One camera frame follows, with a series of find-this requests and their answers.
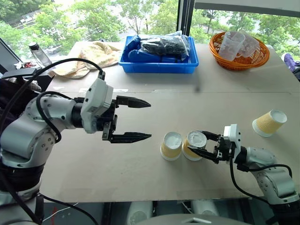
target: water bottle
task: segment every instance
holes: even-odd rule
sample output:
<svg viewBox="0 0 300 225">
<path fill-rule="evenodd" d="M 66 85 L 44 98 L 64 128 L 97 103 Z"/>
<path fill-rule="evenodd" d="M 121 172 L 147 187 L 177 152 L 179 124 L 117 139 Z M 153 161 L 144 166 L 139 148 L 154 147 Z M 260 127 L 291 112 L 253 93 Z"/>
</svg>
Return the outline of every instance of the water bottle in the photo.
<svg viewBox="0 0 300 225">
<path fill-rule="evenodd" d="M 29 48 L 32 54 L 34 54 L 34 56 L 38 58 L 45 67 L 52 64 L 51 60 L 36 42 L 31 42 L 29 44 Z"/>
</svg>

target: towel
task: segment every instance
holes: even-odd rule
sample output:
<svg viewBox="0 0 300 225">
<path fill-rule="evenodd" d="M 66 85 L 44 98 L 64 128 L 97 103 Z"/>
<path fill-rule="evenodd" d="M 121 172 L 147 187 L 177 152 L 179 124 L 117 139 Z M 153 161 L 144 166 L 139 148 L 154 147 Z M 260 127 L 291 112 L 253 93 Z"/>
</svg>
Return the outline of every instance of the towel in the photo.
<svg viewBox="0 0 300 225">
<path fill-rule="evenodd" d="M 96 63 L 101 68 L 114 65 L 120 57 L 120 49 L 102 41 L 76 42 L 68 54 L 69 58 L 81 58 Z M 81 61 L 71 61 L 57 66 L 49 72 L 49 76 L 63 76 L 78 79 L 86 76 L 93 65 Z"/>
</svg>

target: purple shoe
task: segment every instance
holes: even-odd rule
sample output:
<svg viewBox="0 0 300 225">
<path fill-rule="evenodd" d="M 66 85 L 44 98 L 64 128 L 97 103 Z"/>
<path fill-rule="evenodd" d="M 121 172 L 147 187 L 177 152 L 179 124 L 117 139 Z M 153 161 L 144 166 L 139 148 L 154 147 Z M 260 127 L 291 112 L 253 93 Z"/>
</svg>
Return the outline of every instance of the purple shoe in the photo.
<svg viewBox="0 0 300 225">
<path fill-rule="evenodd" d="M 290 53 L 284 53 L 281 59 L 285 62 L 286 66 L 294 72 L 297 67 L 300 67 L 300 62 L 295 62 Z"/>
</svg>

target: wooden table surface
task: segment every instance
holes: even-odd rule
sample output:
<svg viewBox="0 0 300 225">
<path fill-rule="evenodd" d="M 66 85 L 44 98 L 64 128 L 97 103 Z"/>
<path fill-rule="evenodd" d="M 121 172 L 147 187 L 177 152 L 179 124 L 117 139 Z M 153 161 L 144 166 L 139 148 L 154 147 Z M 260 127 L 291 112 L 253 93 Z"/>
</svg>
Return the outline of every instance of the wooden table surface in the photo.
<svg viewBox="0 0 300 225">
<path fill-rule="evenodd" d="M 160 155 L 165 133 L 192 130 L 223 134 L 224 126 L 237 123 L 243 146 L 263 147 L 275 153 L 279 163 L 293 171 L 300 191 L 300 93 L 299 82 L 270 49 L 262 67 L 243 72 L 222 69 L 207 45 L 196 45 L 199 66 L 193 75 L 125 74 L 120 66 L 105 68 L 106 82 L 116 95 L 151 103 L 151 108 L 116 110 L 116 134 L 136 131 L 152 137 L 133 144 L 110 144 L 102 132 L 64 130 L 45 165 L 41 192 L 66 202 L 114 202 L 232 198 L 243 196 L 230 178 L 229 165 L 202 159 L 192 162 L 183 155 L 173 162 Z M 96 77 L 55 77 L 48 90 L 71 97 L 84 96 Z M 257 135 L 252 121 L 269 110 L 284 111 L 288 122 L 269 138 Z M 213 150 L 214 143 L 207 145 Z M 236 171 L 237 183 L 246 191 L 262 195 L 250 173 Z"/>
</svg>

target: yellow paper cup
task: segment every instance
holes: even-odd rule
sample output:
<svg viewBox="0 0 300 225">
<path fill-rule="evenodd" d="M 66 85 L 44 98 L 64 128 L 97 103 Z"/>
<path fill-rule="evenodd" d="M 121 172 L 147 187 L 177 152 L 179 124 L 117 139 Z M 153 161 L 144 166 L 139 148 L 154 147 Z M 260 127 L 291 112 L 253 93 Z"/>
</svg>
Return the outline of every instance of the yellow paper cup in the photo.
<svg viewBox="0 0 300 225">
<path fill-rule="evenodd" d="M 182 137 L 176 132 L 169 132 L 164 136 L 160 146 L 160 154 L 165 160 L 174 161 L 181 155 Z"/>
<path fill-rule="evenodd" d="M 284 112 L 272 109 L 270 112 L 254 120 L 252 127 L 260 136 L 270 137 L 286 122 L 287 116 Z"/>
<path fill-rule="evenodd" d="M 187 135 L 187 138 L 182 145 L 182 153 L 189 160 L 198 161 L 202 159 L 202 157 L 198 156 L 196 153 L 193 153 L 188 146 L 193 145 L 199 148 L 205 148 L 206 142 L 207 138 L 203 133 L 200 131 L 192 131 Z"/>
</svg>

